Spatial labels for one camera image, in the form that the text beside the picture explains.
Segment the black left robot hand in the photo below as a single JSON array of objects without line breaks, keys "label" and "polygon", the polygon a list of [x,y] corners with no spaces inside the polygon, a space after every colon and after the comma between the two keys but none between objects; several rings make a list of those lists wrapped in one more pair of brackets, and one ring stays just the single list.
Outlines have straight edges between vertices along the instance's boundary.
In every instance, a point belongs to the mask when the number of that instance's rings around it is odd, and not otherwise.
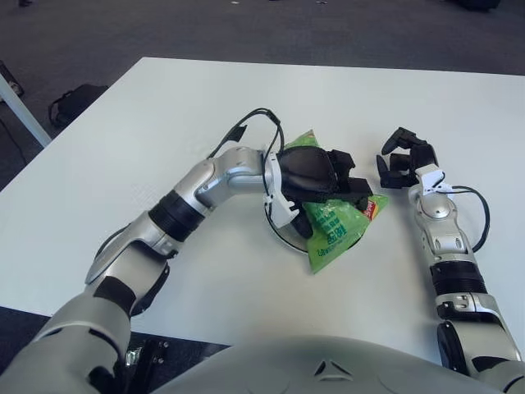
[{"label": "black left robot hand", "polygon": [[281,192],[299,210],[291,224],[305,240],[313,236],[313,227],[303,204],[341,200],[359,210],[368,206],[372,189],[366,179],[349,175],[355,168],[349,153],[295,146],[277,154],[277,161],[282,176]]}]

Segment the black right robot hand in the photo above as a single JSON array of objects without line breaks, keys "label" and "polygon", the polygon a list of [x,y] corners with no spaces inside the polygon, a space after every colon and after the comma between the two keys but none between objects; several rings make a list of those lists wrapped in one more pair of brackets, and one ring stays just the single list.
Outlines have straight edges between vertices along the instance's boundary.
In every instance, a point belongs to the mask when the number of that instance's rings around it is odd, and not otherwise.
[{"label": "black right robot hand", "polygon": [[415,133],[399,127],[377,155],[380,185],[386,189],[403,189],[418,183],[416,170],[438,165],[433,147]]}]

